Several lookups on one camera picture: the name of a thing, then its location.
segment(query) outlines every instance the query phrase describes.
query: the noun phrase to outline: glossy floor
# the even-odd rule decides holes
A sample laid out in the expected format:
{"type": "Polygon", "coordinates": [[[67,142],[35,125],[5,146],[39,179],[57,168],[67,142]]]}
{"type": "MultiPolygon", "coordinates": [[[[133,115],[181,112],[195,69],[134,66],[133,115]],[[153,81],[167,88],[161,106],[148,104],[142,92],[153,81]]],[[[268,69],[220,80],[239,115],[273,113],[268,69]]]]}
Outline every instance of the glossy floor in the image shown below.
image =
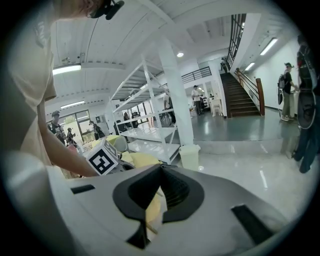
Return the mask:
{"type": "Polygon", "coordinates": [[[224,119],[210,112],[191,119],[195,141],[261,141],[299,135],[296,121],[280,121],[279,112],[265,109],[265,117],[243,116],[224,119]]]}
{"type": "MultiPolygon", "coordinates": [[[[181,161],[173,164],[182,167],[181,161]]],[[[231,180],[278,209],[289,221],[298,218],[308,204],[319,180],[319,158],[311,170],[285,155],[243,156],[199,154],[202,172],[231,180]]]]}

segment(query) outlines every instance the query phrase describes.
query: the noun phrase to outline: wooden handrail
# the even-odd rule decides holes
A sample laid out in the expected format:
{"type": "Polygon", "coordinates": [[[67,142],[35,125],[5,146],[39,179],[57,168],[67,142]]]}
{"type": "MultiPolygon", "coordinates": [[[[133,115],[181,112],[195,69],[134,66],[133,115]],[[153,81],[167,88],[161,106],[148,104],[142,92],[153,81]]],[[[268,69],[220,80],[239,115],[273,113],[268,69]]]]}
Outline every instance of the wooden handrail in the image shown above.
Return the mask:
{"type": "Polygon", "coordinates": [[[243,74],[239,68],[236,69],[234,74],[238,77],[239,83],[242,87],[246,85],[252,92],[253,95],[257,98],[259,101],[259,111],[261,116],[265,115],[265,96],[264,96],[264,90],[262,87],[262,82],[260,78],[256,78],[254,84],[249,77],[247,77],[245,74],[243,74]]]}

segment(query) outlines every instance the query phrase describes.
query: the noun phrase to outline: headphones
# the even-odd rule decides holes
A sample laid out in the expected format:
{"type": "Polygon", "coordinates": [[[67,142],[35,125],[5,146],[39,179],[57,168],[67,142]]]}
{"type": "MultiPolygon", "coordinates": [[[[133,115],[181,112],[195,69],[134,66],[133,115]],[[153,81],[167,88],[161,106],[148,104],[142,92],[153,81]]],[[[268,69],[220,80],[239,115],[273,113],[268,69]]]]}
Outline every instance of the headphones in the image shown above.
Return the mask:
{"type": "Polygon", "coordinates": [[[105,15],[105,19],[109,21],[116,15],[116,13],[124,5],[125,5],[124,1],[115,2],[114,0],[104,0],[101,7],[91,16],[91,18],[97,19],[102,15],[105,15]]]}

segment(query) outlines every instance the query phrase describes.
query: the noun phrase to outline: black slot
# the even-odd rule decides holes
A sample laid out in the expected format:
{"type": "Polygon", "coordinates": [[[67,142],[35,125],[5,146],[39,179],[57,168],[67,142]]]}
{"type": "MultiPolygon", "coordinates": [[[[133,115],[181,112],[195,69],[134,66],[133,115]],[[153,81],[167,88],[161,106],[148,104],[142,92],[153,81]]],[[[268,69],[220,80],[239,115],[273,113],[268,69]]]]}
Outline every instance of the black slot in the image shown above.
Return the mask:
{"type": "Polygon", "coordinates": [[[266,225],[245,204],[235,206],[231,208],[231,211],[256,245],[273,235],[266,225]]]}
{"type": "Polygon", "coordinates": [[[71,188],[71,191],[76,195],[76,194],[80,194],[80,193],[87,192],[94,189],[95,187],[92,185],[84,185],[84,186],[73,187],[71,188]]]}

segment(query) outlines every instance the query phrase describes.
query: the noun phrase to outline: ceiling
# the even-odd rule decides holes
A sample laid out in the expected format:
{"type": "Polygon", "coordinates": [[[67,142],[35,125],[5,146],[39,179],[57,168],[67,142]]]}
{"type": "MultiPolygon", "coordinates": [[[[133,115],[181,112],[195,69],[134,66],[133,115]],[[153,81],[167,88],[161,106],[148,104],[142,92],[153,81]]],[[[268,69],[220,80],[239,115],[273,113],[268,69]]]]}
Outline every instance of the ceiling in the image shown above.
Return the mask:
{"type": "Polygon", "coordinates": [[[251,68],[250,72],[253,71],[273,56],[273,54],[283,47],[292,36],[295,36],[298,33],[294,23],[278,8],[270,8],[268,12],[261,15],[260,20],[257,33],[254,35],[254,38],[239,65],[241,70],[244,70],[251,62],[254,62],[255,65],[251,68]],[[272,38],[277,38],[278,41],[264,56],[260,56],[260,53],[272,38]]]}
{"type": "MultiPolygon", "coordinates": [[[[82,63],[82,70],[54,76],[57,98],[46,103],[50,112],[78,99],[91,104],[109,101],[121,82],[141,62],[141,54],[156,65],[154,42],[165,35],[183,62],[229,46],[231,15],[260,12],[263,0],[124,0],[106,20],[82,18],[58,21],[51,28],[54,67],[82,63]]],[[[156,76],[162,71],[150,68],[156,76]]],[[[141,69],[132,84],[145,84],[141,69]]]]}

